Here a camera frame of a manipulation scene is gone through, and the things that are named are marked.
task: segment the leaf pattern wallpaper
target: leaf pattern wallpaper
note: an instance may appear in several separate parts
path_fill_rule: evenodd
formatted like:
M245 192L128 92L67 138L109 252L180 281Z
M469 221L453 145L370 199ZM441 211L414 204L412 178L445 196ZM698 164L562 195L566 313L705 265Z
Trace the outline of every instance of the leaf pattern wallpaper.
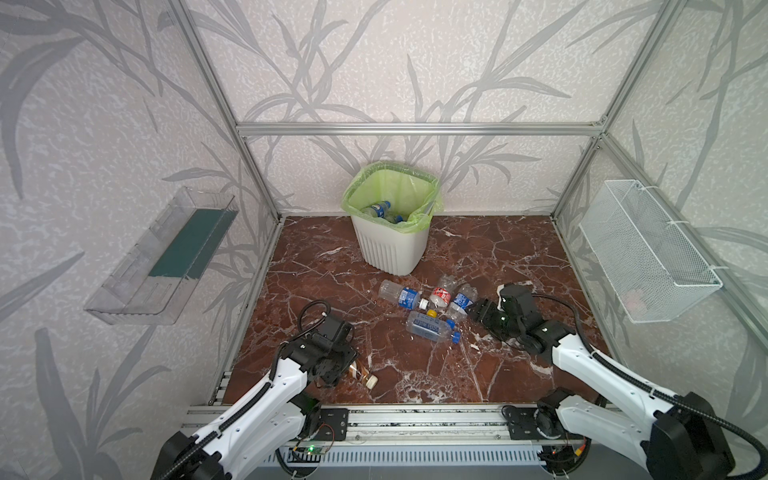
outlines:
M763 307L768 306L768 2L688 2L611 134ZM613 347L632 368L695 391L768 441L768 356L719 295L669 323L627 321L578 222L604 180L605 154L561 217ZM731 439L737 458L754 457Z
M661 1L190 0L239 122L597 121ZM586 138L250 137L286 212L337 213L361 166L440 177L449 213L548 214Z
M0 2L0 478L148 478L275 228L164 2ZM173 326L83 310L180 186L240 207Z

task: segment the bottle in trash can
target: bottle in trash can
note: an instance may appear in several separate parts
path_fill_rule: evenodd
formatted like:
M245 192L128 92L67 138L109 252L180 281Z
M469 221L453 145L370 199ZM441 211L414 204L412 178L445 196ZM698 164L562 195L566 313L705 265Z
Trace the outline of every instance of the bottle in trash can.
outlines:
M453 343L458 343L462 338L462 334L454 332L451 326L446 322L415 310L408 314L406 330L414 335L430 339L433 342L445 342L451 340Z
M443 275L437 282L437 288L429 296L429 300L435 304L438 308L446 308L448 302L451 301L451 295L453 290L456 290L458 280L453 275Z
M426 298L422 298L421 293L389 280L382 281L382 285L379 287L379 298L397 303L408 310L415 310L417 308L426 310L429 304Z
M395 212L391 210L387 210L387 213L384 214L384 220L394 223L395 225L402 222L403 218L402 215L395 215Z
M384 216L387 213L387 210L392 208L392 204L386 200L383 202L378 202L377 204L373 204L370 207L363 208L361 211L366 214L370 215L371 217L378 217L378 218L384 218Z
M446 316L454 322L460 323L467 319L466 309L478 299L476 288L465 283L458 289L456 297L448 305Z

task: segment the red bottle label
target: red bottle label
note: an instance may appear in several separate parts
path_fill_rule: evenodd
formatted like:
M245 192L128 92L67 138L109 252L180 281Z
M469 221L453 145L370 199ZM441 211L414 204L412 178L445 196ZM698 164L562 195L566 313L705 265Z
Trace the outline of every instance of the red bottle label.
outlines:
M446 303L451 301L451 293L444 288L440 288L440 287L436 288L435 291L432 292L432 295L439 296L440 298L445 300Z

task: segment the green trash bag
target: green trash bag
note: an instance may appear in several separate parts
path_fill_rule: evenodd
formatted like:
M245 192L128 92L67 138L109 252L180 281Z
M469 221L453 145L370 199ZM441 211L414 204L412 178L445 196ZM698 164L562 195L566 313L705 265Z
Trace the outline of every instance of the green trash bag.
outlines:
M401 215L400 223L374 218L361 210L387 200L391 210ZM367 165L352 179L341 200L350 215L386 225L400 233L416 233L429 228L435 212L442 211L440 180L434 175L396 162L380 161Z

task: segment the transparent plastic shelf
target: transparent plastic shelf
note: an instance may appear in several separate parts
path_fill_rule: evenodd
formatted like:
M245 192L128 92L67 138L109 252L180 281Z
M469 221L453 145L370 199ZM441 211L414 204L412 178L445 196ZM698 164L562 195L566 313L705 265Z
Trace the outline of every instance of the transparent plastic shelf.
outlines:
M111 325L173 325L237 211L232 194L182 187L85 310Z

